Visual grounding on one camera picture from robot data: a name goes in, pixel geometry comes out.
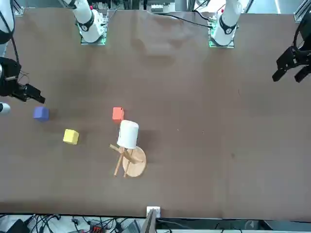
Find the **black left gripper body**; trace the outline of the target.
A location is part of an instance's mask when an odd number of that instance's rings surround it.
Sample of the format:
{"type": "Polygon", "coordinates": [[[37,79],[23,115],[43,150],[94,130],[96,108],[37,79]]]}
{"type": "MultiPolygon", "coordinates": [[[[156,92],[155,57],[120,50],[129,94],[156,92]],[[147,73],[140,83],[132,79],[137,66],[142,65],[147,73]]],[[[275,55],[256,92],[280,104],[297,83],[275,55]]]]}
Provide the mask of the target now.
{"type": "Polygon", "coordinates": [[[290,46],[292,57],[290,59],[291,66],[310,65],[311,64],[311,52],[301,51],[297,47],[290,46]]]}

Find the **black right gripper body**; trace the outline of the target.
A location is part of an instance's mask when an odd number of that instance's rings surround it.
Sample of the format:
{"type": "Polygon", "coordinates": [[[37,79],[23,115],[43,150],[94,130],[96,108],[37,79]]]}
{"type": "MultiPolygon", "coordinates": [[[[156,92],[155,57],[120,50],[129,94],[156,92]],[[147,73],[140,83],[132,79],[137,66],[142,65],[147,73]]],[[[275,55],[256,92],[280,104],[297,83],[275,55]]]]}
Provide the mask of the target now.
{"type": "Polygon", "coordinates": [[[15,91],[24,91],[25,86],[18,83],[21,65],[15,60],[0,58],[0,95],[12,96],[15,91]]]}

